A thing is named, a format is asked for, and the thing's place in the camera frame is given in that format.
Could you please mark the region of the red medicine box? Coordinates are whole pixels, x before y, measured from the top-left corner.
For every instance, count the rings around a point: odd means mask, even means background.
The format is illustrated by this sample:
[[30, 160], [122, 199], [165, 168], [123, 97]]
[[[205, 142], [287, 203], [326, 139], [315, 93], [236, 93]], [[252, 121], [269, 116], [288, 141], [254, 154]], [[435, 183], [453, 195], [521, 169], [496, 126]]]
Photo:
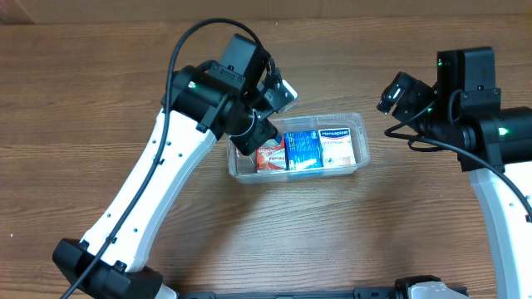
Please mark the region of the red medicine box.
[[258, 172], [280, 171], [287, 168], [284, 141], [272, 147], [261, 147], [256, 151]]

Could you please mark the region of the clear plastic container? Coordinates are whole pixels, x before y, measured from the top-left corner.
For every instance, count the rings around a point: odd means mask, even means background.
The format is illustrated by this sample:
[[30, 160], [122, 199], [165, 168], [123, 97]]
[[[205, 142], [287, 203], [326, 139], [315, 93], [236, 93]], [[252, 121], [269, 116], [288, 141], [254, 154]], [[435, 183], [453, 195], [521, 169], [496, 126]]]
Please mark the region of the clear plastic container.
[[366, 128], [362, 116], [358, 113], [291, 117], [273, 120], [272, 123], [279, 129], [282, 137], [287, 132], [306, 130], [316, 130], [318, 132], [325, 129], [349, 128], [356, 163], [339, 168], [325, 168], [322, 166], [322, 168], [317, 169], [288, 170], [286, 168], [280, 171], [258, 172], [256, 170], [256, 152], [250, 156], [244, 156], [232, 142], [229, 142], [227, 145], [229, 173], [241, 184], [273, 183], [351, 174], [362, 166], [367, 165], [371, 160]]

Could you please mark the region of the blue medicine box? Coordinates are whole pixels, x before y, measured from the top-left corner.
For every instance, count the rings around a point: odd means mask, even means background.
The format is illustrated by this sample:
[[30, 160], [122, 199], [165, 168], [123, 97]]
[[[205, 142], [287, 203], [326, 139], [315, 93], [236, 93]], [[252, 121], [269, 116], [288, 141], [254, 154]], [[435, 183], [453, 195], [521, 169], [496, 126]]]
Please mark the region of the blue medicine box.
[[322, 168], [321, 144], [316, 130], [283, 134], [288, 170]]

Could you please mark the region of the white blue plaster box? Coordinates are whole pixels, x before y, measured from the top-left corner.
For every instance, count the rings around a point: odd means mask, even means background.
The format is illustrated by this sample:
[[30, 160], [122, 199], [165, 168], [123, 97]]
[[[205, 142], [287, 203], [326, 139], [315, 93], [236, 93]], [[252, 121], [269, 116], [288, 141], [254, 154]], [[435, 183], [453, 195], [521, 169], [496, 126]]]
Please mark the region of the white blue plaster box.
[[319, 130], [325, 168], [347, 167], [356, 163], [349, 128]]

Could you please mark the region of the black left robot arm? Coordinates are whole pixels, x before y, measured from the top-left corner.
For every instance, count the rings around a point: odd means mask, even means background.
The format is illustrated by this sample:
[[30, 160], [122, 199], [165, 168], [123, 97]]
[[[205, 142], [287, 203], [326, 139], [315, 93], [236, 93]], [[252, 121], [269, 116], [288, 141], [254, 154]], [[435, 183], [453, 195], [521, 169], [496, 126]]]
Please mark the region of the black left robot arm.
[[149, 268], [155, 236], [185, 182], [222, 137], [252, 154], [278, 130], [269, 117], [296, 99], [252, 33], [223, 56], [170, 68], [155, 126], [111, 205], [81, 239], [62, 239], [52, 259], [72, 290], [94, 298], [175, 298]]

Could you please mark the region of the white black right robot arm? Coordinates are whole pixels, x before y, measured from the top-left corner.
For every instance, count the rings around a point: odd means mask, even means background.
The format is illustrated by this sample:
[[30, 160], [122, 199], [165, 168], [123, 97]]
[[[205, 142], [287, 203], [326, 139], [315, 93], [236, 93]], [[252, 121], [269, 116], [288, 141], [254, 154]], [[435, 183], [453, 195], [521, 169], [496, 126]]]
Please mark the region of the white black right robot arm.
[[440, 51], [433, 86], [400, 72], [377, 105], [385, 135], [456, 153], [485, 220], [499, 298], [531, 296], [531, 109], [502, 108], [492, 47]]

